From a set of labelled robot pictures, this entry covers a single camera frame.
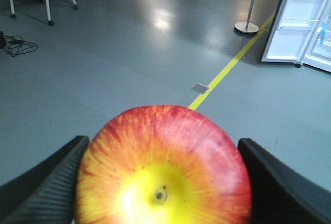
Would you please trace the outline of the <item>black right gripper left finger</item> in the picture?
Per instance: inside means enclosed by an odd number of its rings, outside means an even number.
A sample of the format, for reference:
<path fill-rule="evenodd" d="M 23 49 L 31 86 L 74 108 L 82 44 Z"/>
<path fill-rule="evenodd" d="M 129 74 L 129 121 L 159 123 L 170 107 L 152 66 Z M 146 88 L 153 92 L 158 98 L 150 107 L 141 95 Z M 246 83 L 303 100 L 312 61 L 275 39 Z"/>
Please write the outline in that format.
<path fill-rule="evenodd" d="M 1 185 L 1 223 L 72 223 L 78 169 L 88 145 L 87 136 L 76 136 Z"/>

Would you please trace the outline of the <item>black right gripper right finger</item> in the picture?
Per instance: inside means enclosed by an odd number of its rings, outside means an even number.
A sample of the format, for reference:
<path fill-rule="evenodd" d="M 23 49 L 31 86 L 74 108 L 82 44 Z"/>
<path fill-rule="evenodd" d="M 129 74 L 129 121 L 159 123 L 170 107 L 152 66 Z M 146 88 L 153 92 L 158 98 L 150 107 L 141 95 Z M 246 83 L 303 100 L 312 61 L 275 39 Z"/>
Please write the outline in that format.
<path fill-rule="evenodd" d="M 250 138 L 241 138 L 238 150 L 251 180 L 251 223 L 330 223 L 330 191 Z"/>

